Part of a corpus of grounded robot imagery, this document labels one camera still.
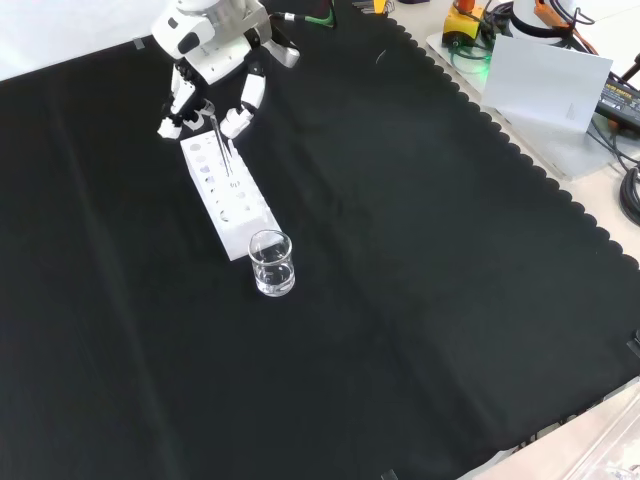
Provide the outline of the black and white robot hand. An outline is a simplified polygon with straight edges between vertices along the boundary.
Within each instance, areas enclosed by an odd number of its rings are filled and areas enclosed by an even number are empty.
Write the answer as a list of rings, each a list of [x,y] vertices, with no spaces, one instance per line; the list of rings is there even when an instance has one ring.
[[[214,117],[206,89],[238,72],[254,51],[266,49],[287,68],[300,58],[259,1],[172,1],[152,36],[173,59],[171,94],[158,128],[165,139],[179,138],[183,127],[196,131]]]

